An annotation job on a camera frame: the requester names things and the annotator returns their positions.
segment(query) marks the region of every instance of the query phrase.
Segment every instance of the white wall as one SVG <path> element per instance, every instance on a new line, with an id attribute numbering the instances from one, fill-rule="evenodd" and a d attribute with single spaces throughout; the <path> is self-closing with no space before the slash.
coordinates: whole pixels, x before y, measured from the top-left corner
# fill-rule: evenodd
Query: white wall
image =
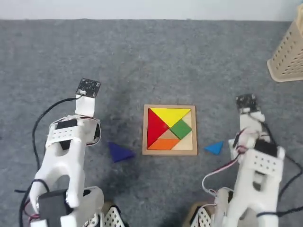
<path id="1" fill-rule="evenodd" d="M 1 19 L 293 20 L 302 0 L 0 0 Z"/>

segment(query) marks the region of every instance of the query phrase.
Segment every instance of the wooden frame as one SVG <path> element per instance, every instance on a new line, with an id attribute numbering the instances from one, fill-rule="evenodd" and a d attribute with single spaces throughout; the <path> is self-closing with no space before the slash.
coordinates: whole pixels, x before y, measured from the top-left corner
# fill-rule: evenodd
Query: wooden frame
<path id="1" fill-rule="evenodd" d="M 192 150 L 148 150 L 147 149 L 147 120 L 149 108 L 184 108 L 191 109 L 192 120 Z M 144 105 L 143 116 L 143 142 L 142 142 L 142 154 L 143 155 L 198 155 L 197 150 L 197 132 L 196 132 L 196 108 L 194 105 Z"/>

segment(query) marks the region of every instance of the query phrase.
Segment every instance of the gray carpet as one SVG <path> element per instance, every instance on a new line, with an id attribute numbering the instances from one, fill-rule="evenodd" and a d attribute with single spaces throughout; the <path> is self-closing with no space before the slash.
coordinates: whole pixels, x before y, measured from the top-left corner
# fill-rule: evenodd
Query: gray carpet
<path id="1" fill-rule="evenodd" d="M 178 227 L 195 201 L 210 197 L 202 178 L 229 160 L 203 147 L 232 138 L 239 128 L 235 97 L 254 92 L 279 144 L 303 164 L 303 82 L 276 83 L 266 60 L 289 23 L 214 21 L 0 21 L 0 223 L 16 227 L 20 194 L 36 164 L 31 130 L 54 102 L 74 96 L 82 77 L 101 81 L 95 116 L 102 142 L 85 154 L 86 185 L 99 186 L 131 227 Z M 196 106 L 197 157 L 141 155 L 144 104 Z M 37 130 L 39 154 L 49 124 L 75 103 L 49 113 Z M 107 142 L 133 150 L 113 164 Z M 282 184 L 298 172 L 285 163 Z M 237 168 L 207 181 L 235 182 Z M 303 179 L 285 193 L 280 210 L 302 205 Z M 298 227 L 302 213 L 280 219 Z"/>

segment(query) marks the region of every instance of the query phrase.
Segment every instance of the beige triangle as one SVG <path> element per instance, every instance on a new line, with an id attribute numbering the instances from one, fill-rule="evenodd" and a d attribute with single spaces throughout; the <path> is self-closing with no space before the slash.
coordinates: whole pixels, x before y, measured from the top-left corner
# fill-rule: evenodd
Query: beige triangle
<path id="1" fill-rule="evenodd" d="M 186 124 L 188 124 L 189 127 L 192 128 L 192 125 L 191 125 L 191 111 L 190 111 L 188 114 L 186 114 L 186 115 L 182 118 L 182 120 L 183 120 Z"/>
<path id="2" fill-rule="evenodd" d="M 171 130 L 167 129 L 167 131 L 165 133 L 163 133 L 159 139 L 178 139 L 178 137 L 172 133 Z"/>
<path id="3" fill-rule="evenodd" d="M 172 150 L 192 150 L 193 149 L 193 135 L 192 132 L 187 134 L 179 143 L 177 143 Z"/>

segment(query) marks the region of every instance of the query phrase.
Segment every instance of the green square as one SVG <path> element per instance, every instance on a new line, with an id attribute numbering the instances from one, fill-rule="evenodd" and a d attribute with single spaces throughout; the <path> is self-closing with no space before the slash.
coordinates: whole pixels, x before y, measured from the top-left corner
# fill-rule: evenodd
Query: green square
<path id="1" fill-rule="evenodd" d="M 170 130 L 181 140 L 191 132 L 191 128 L 182 119 L 178 121 Z"/>

